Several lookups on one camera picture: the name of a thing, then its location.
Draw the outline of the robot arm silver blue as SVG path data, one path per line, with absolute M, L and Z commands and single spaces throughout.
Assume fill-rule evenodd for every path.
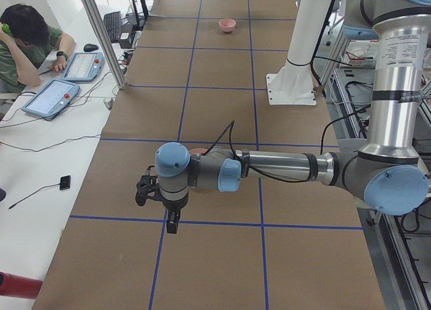
M 346 30 L 378 36 L 370 123 L 355 152 L 282 154 L 221 149 L 191 154 L 176 142 L 155 155 L 154 197 L 167 209 L 166 229 L 177 232 L 189 189 L 236 191 L 248 176 L 285 183 L 319 181 L 361 199 L 366 208 L 401 216 L 419 207 L 428 180 L 412 146 L 420 82 L 430 33 L 430 0 L 347 0 Z

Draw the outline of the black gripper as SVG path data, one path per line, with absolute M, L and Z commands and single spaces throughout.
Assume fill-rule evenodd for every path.
M 188 197 L 184 196 L 181 199 L 175 201 L 164 199 L 162 203 L 168 210 L 168 216 L 166 219 L 166 232 L 168 234 L 176 234 L 178 232 L 180 210 L 187 205 Z

